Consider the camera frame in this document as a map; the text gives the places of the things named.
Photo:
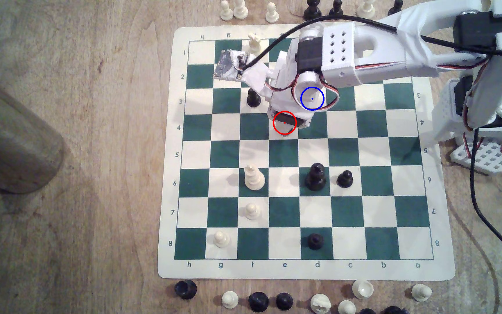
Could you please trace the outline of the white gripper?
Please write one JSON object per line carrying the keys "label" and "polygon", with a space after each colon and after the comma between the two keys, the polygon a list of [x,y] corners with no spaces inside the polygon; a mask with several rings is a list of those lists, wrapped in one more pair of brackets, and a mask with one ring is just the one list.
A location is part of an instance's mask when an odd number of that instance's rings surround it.
{"label": "white gripper", "polygon": [[[289,85],[297,78],[294,87],[290,87],[283,91],[274,91],[269,101],[267,115],[271,121],[275,121],[277,127],[281,127],[285,122],[287,127],[294,127],[295,122],[292,115],[297,118],[297,128],[304,129],[310,126],[312,120],[312,92],[306,92],[302,96],[302,92],[312,86],[312,72],[297,73],[297,51],[280,53],[276,62],[274,74],[276,78],[270,80],[270,85],[274,88],[282,89]],[[281,113],[275,118],[275,114],[282,111],[289,113]]]}

